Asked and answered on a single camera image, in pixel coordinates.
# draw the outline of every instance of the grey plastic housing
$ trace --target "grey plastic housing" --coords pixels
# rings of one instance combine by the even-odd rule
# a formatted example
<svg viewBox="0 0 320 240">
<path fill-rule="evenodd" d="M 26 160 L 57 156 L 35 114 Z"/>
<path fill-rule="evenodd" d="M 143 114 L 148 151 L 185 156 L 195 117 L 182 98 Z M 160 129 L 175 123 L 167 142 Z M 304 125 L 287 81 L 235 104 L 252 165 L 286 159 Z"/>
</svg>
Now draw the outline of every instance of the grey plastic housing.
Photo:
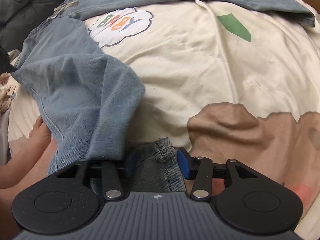
<svg viewBox="0 0 320 240">
<path fill-rule="evenodd" d="M 22 231 L 15 240 L 301 240 L 292 231 L 253 236 L 226 225 L 205 202 L 185 192 L 131 192 L 105 204 L 85 227 L 64 235 L 43 236 Z"/>
</svg>

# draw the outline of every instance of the bed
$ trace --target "bed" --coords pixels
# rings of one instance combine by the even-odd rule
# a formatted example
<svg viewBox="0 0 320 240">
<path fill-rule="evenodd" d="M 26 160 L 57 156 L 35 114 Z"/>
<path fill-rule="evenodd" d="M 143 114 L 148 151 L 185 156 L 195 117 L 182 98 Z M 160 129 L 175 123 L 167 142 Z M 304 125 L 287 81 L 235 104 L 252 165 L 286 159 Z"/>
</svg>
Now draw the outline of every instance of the bed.
<svg viewBox="0 0 320 240">
<path fill-rule="evenodd" d="M 316 16 L 314 28 L 275 12 L 200 0 L 125 8 L 84 23 L 99 48 L 130 65 L 146 87 L 127 145 L 168 137 L 193 156 L 238 159 L 301 198 L 296 233 L 317 240 L 320 15 L 296 1 Z M 101 30 L 114 15 L 122 21 Z M 139 21 L 125 29 L 131 19 Z M 17 83 L 8 126 L 12 157 L 38 116 L 36 101 Z"/>
</svg>

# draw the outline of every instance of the pink spot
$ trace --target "pink spot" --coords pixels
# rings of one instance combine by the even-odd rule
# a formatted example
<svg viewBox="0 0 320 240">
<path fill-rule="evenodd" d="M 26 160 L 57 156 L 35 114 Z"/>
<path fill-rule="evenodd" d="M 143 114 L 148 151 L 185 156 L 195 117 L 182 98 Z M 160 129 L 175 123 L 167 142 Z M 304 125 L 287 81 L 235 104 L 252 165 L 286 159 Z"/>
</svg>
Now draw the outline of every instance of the pink spot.
<svg viewBox="0 0 320 240">
<path fill-rule="evenodd" d="M 224 190 L 224 179 L 212 180 L 212 196 L 219 195 Z"/>
<path fill-rule="evenodd" d="M 305 184 L 299 184 L 291 190 L 299 196 L 303 203 L 303 207 L 305 208 L 309 204 L 312 197 L 311 188 Z"/>
</svg>

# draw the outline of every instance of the blue rubber grip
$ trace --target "blue rubber grip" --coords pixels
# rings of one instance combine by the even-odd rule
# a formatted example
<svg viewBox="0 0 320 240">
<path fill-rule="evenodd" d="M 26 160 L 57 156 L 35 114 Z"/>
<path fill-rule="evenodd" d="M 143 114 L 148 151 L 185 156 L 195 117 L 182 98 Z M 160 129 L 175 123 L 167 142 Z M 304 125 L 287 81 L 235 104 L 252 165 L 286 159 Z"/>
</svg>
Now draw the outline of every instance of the blue rubber grip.
<svg viewBox="0 0 320 240">
<path fill-rule="evenodd" d="M 183 177 L 185 179 L 190 179 L 189 160 L 187 159 L 187 157 L 185 157 L 185 155 L 180 149 L 178 149 L 177 151 L 177 160 Z"/>
</svg>

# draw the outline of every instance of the tan fabric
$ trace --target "tan fabric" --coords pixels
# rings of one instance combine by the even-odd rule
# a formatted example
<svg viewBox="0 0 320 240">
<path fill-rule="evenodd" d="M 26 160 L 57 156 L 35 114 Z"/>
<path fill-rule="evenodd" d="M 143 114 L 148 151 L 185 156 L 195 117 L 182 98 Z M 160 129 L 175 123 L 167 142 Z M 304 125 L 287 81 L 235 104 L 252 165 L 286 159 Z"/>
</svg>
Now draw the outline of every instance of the tan fabric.
<svg viewBox="0 0 320 240">
<path fill-rule="evenodd" d="M 192 156 L 237 159 L 295 191 L 308 211 L 320 191 L 320 114 L 256 118 L 243 105 L 210 104 L 188 121 Z"/>
<path fill-rule="evenodd" d="M 10 154 L 11 157 L 14 157 L 20 149 L 23 149 L 27 144 L 28 139 L 24 136 L 20 137 L 17 140 L 13 140 L 9 142 Z"/>
</svg>

